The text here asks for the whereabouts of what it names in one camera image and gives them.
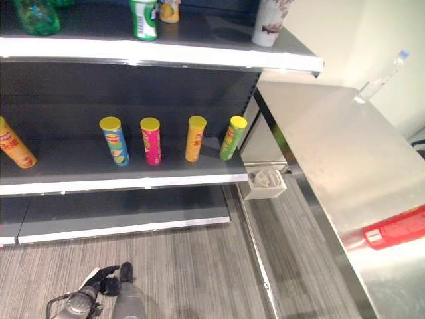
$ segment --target green can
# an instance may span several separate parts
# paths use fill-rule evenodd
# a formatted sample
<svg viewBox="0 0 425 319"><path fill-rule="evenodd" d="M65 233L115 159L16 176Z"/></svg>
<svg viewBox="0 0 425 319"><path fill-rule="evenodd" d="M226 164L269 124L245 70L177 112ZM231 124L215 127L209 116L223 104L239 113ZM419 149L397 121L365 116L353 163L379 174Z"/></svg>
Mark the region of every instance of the green can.
<svg viewBox="0 0 425 319"><path fill-rule="evenodd" d="M156 10L157 1L130 0L131 13L133 14L133 34L144 41L157 38Z"/></svg>
<svg viewBox="0 0 425 319"><path fill-rule="evenodd" d="M232 116L226 136L220 149L220 159L228 161L232 159L233 153L242 137L248 121L242 116Z"/></svg>

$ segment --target gray metal shelf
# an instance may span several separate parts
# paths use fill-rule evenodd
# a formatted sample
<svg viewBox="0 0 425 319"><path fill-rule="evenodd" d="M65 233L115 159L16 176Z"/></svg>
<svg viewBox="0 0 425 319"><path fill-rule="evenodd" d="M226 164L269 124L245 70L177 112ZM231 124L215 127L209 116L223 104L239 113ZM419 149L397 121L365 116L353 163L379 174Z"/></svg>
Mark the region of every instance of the gray metal shelf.
<svg viewBox="0 0 425 319"><path fill-rule="evenodd" d="M38 162L31 169L18 168L2 154L0 195L150 189L248 180L237 151L228 162L218 157L217 138L203 139L197 163L186 161L185 139L163 139L163 161L158 166L146 164L141 138L127 142L130 164L126 167L115 165L103 139L41 141L38 147L30 146L38 150Z"/></svg>
<svg viewBox="0 0 425 319"><path fill-rule="evenodd" d="M315 74L323 70L323 60L285 29L276 41L283 45L266 48L251 43L252 23L182 12L176 24L158 22L158 39L147 43L133 37L129 7L76 5L59 11L59 33L30 37L20 28L11 2L1 4L3 61L41 58L53 62L241 68L256 72L283 68Z"/></svg>
<svg viewBox="0 0 425 319"><path fill-rule="evenodd" d="M29 201L28 197L0 199L0 247L15 244Z"/></svg>
<svg viewBox="0 0 425 319"><path fill-rule="evenodd" d="M221 186L33 197L20 243L230 221Z"/></svg>

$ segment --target black cable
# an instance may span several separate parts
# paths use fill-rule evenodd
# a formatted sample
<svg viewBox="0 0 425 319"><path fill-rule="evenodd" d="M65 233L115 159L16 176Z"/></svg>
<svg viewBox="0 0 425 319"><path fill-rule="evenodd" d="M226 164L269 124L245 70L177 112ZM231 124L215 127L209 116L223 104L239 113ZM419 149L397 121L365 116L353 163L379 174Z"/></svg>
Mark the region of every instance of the black cable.
<svg viewBox="0 0 425 319"><path fill-rule="evenodd" d="M52 305L53 305L55 302L58 302L58 301L63 300L63 299L67 299L70 295L71 295L71 294L64 294L64 295L62 295L62 296L59 296L59 297L53 298L51 301L49 301L49 302L47 303L47 307L46 307L46 319L50 319L50 310L52 309Z"/></svg>

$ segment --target gray carpet floor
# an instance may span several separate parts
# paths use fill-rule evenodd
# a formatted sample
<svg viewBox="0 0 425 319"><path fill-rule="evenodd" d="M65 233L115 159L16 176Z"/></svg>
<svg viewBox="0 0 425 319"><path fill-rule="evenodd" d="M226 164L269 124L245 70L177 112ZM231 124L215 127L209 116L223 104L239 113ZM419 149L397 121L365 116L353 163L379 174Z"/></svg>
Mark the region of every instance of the gray carpet floor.
<svg viewBox="0 0 425 319"><path fill-rule="evenodd" d="M282 319L359 318L295 181L278 199L247 201ZM51 298L78 289L96 266L131 261L148 319L273 318L236 189L229 225L3 247L0 318L44 318ZM100 297L111 318L115 298Z"/></svg>
<svg viewBox="0 0 425 319"><path fill-rule="evenodd" d="M279 318L360 318L295 179L284 181L278 198L245 201Z"/></svg>

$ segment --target stainless steel counter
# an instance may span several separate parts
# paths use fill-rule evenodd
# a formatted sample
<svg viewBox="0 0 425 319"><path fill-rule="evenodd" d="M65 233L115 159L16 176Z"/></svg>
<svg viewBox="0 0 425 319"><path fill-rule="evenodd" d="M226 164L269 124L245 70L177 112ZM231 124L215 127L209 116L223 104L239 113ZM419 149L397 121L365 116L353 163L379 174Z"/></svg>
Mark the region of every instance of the stainless steel counter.
<svg viewBox="0 0 425 319"><path fill-rule="evenodd" d="M376 251L359 233L425 204L425 161L371 104L353 101L354 89L269 82L258 88L257 103L363 318L423 318L425 238ZM341 247L345 254L337 253Z"/></svg>

